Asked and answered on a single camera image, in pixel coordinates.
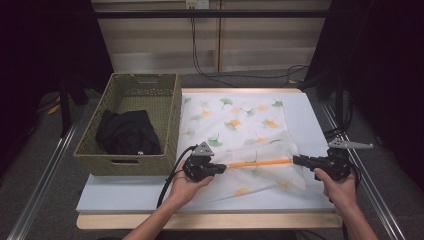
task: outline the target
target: person's right hand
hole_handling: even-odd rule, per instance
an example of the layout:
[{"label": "person's right hand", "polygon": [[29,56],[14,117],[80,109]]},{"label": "person's right hand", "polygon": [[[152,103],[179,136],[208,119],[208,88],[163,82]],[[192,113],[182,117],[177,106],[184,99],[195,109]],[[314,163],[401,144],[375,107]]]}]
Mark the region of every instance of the person's right hand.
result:
[{"label": "person's right hand", "polygon": [[358,207],[356,200],[355,175],[351,173],[346,179],[334,181],[322,169],[315,168],[315,174],[324,183],[324,195],[331,199],[337,213],[343,218],[352,209]]}]

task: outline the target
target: person's left hand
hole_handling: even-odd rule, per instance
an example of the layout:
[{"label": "person's left hand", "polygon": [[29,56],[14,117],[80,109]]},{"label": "person's left hand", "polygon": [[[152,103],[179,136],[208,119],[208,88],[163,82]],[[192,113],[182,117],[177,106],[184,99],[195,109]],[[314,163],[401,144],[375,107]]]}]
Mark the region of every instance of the person's left hand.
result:
[{"label": "person's left hand", "polygon": [[193,182],[186,176],[184,171],[181,171],[184,163],[185,161],[182,161],[178,167],[177,174],[173,179],[171,193],[166,199],[166,201],[172,201],[179,208],[190,202],[200,188],[208,185],[213,180],[213,177],[209,176],[200,182]]}]

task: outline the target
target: black cloth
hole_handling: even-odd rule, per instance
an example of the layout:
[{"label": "black cloth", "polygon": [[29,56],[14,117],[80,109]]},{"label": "black cloth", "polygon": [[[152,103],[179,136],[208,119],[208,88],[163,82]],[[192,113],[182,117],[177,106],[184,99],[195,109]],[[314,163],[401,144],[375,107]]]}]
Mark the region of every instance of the black cloth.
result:
[{"label": "black cloth", "polygon": [[160,154],[159,138],[145,110],[122,114],[105,110],[97,129],[96,140],[108,154]]}]

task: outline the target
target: cabinet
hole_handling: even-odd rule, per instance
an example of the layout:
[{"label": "cabinet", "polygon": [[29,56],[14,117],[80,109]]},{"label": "cabinet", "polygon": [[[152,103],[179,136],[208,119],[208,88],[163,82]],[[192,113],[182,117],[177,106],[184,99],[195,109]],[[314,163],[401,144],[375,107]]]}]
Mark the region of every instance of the cabinet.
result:
[{"label": "cabinet", "polygon": [[[211,10],[327,10],[329,0],[211,0]],[[93,0],[95,11],[184,10],[185,1]],[[203,72],[308,65],[324,18],[195,18]],[[116,72],[195,73],[190,18],[99,19]]]}]

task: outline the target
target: wicker basket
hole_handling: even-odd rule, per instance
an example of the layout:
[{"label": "wicker basket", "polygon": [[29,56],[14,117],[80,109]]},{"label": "wicker basket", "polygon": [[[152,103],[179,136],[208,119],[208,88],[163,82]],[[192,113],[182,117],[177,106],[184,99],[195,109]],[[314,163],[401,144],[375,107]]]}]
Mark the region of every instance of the wicker basket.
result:
[{"label": "wicker basket", "polygon": [[[159,138],[160,155],[108,155],[95,136],[104,110],[146,110]],[[181,85],[176,74],[112,74],[74,153],[93,175],[167,175],[176,160]]]}]

